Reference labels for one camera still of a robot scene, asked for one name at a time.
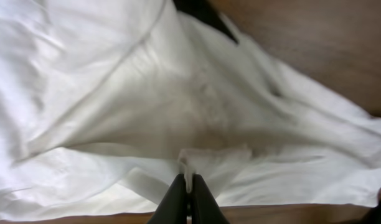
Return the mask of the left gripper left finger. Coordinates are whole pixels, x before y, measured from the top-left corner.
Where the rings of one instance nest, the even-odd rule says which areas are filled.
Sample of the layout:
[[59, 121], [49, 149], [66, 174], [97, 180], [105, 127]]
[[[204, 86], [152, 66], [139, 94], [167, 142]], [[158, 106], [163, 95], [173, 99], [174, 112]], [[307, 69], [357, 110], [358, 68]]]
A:
[[147, 224], [186, 224], [187, 198], [185, 178], [179, 174]]

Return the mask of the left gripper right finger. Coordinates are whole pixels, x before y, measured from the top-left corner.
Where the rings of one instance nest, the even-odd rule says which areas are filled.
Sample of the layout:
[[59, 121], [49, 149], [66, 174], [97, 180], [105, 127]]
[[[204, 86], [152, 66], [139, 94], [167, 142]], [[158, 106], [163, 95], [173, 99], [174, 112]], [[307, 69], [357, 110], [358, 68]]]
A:
[[190, 193], [192, 224], [229, 224], [206, 182], [199, 174], [192, 176]]

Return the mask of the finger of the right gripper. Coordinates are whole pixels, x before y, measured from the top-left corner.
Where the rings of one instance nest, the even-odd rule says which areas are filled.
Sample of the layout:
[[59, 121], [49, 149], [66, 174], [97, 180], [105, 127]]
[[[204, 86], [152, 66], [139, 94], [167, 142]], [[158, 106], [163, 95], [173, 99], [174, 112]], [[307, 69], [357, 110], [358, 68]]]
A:
[[178, 11], [213, 27], [238, 44], [238, 39], [232, 34], [208, 0], [173, 0], [173, 3]]

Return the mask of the white t-shirt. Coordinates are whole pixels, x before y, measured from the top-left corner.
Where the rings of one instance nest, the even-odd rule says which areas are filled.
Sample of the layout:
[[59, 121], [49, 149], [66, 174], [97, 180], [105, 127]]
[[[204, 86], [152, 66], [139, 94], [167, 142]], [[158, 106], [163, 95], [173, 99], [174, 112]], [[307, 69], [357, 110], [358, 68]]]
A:
[[0, 220], [152, 212], [181, 173], [221, 206], [376, 206], [381, 118], [225, 25], [0, 1]]

